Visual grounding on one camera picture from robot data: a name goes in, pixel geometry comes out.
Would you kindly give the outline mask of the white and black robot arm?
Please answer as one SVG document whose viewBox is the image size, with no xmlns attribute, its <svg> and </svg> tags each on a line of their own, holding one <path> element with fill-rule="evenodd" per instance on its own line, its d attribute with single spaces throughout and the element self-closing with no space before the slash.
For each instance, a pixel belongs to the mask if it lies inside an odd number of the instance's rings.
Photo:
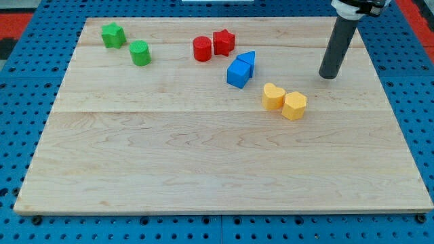
<svg viewBox="0 0 434 244">
<path fill-rule="evenodd" d="M 391 0 L 332 0 L 331 6 L 346 20 L 360 20 L 364 16 L 379 17 Z"/>
</svg>

